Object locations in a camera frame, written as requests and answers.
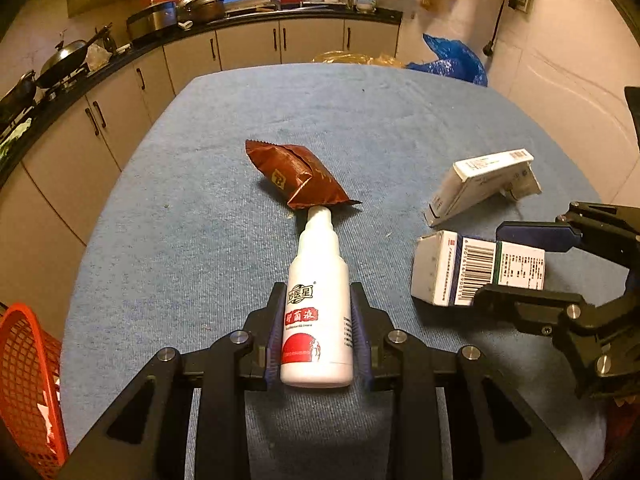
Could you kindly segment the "white green medicine box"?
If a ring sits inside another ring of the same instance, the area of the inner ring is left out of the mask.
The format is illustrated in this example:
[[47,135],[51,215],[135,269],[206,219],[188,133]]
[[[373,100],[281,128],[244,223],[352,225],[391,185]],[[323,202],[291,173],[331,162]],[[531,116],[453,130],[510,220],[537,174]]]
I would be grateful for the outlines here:
[[469,307],[485,285],[542,289],[545,276],[540,248],[438,231],[416,243],[411,296],[436,307]]

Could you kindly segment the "red brown snack bag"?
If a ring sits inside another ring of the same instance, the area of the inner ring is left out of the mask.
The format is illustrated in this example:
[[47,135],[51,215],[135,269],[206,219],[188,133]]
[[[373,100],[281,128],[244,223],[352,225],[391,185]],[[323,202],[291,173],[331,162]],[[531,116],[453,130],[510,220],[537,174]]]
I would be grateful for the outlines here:
[[303,145],[246,140],[245,151],[256,169],[279,190],[293,210],[359,204]]

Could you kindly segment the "dark cooking pot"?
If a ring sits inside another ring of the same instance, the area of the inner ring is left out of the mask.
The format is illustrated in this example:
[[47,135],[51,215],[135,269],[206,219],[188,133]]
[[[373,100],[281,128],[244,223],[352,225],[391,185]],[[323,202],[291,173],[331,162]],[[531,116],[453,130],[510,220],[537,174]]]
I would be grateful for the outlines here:
[[192,21],[194,24],[206,24],[225,17],[224,0],[180,0],[177,6],[180,23]]

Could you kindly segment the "white spray bottle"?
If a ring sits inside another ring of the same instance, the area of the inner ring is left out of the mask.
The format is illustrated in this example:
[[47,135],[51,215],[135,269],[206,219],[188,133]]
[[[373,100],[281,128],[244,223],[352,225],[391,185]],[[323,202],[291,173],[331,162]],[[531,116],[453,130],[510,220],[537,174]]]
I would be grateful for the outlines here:
[[288,269],[280,379],[297,388],[352,383],[352,311],[348,266],[329,208],[309,209]]

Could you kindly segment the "silver rice cooker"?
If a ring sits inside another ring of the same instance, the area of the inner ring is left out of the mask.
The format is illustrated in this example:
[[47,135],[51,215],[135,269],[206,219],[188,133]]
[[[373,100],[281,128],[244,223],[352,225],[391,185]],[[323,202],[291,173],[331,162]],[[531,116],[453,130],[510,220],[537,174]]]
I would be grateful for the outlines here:
[[128,36],[133,44],[141,44],[177,25],[177,7],[173,1],[152,4],[126,19]]

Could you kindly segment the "long white medicine box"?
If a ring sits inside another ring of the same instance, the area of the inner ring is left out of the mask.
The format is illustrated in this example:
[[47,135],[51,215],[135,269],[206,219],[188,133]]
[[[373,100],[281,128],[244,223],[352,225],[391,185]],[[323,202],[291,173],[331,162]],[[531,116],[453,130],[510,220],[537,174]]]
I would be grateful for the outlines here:
[[424,210],[427,224],[438,226],[496,194],[514,202],[540,194],[533,161],[519,148],[454,162]]

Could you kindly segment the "yellow plastic bag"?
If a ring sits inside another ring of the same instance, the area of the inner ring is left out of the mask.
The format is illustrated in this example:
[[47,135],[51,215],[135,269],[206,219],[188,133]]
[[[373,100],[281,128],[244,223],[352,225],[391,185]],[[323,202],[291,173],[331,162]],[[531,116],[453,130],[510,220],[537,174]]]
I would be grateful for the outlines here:
[[405,68],[403,62],[398,61],[397,58],[387,54],[381,54],[379,56],[370,56],[361,53],[350,53],[346,51],[329,51],[321,53],[315,56],[311,62],[323,63],[323,64],[357,64],[367,66],[381,66],[381,67],[393,67],[393,68]]

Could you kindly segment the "green rag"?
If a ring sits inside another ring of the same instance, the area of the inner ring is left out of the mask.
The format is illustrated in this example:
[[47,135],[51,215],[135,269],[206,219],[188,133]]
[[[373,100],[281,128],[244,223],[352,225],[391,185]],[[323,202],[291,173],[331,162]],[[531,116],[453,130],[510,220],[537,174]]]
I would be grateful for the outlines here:
[[32,126],[32,118],[27,118],[15,126],[0,143],[0,159],[6,159],[23,134]]

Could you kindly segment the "black wok with lid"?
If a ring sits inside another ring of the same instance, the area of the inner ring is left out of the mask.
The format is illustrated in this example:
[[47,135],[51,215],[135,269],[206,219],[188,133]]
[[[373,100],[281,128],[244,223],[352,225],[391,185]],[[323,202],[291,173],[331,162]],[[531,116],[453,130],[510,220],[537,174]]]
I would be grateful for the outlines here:
[[69,44],[61,41],[55,46],[56,52],[43,64],[36,85],[40,89],[49,89],[70,76],[85,63],[89,47],[107,35],[112,23],[103,26],[89,40],[75,40]]

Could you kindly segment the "blue tablecloth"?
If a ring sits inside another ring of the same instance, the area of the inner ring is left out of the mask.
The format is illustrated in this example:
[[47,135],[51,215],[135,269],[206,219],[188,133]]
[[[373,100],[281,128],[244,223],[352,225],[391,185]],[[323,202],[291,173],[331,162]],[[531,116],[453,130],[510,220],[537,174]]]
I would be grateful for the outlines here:
[[458,159],[525,148],[542,191],[495,196],[454,218],[490,237],[510,219],[550,220],[597,192],[547,133],[489,88],[412,70],[293,64],[198,77],[174,99],[120,175],[93,231],[67,315],[62,410],[73,445],[64,479],[401,479],[390,466],[393,396],[362,379],[343,389],[280,382],[257,391],[242,359],[278,353],[288,267],[314,276],[347,264],[369,304],[428,356],[466,344],[516,388],[551,431],[508,466],[487,452],[472,417],[427,387],[408,411],[400,452],[413,477],[585,479],[605,450],[600,406],[574,393],[548,339],[471,310],[410,295],[423,211]]

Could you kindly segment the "red plastic basket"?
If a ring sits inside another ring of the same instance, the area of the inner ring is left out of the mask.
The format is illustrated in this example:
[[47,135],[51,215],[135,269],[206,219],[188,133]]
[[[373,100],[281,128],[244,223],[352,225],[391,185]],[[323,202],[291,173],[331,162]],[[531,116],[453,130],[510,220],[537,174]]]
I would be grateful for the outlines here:
[[12,304],[1,318],[1,420],[41,479],[53,479],[68,457],[61,413],[62,344],[35,313]]

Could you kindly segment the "blue plastic bag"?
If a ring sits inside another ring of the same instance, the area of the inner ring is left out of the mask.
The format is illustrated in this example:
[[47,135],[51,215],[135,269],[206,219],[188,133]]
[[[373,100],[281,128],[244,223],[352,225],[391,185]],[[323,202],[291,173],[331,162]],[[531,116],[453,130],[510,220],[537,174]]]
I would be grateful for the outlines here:
[[424,34],[423,40],[437,56],[437,60],[427,63],[410,62],[406,65],[407,70],[454,78],[482,87],[488,86],[484,64],[466,44],[460,40],[429,34]]

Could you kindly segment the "black frying pan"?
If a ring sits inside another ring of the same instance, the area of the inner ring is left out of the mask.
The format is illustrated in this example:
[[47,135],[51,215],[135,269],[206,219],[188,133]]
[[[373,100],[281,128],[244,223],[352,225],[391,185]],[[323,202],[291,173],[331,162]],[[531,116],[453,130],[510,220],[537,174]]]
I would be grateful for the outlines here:
[[26,108],[32,106],[36,90],[35,72],[29,70],[21,76],[17,84],[1,99],[0,124],[2,130],[9,127],[14,122],[14,119],[19,114],[22,114]]

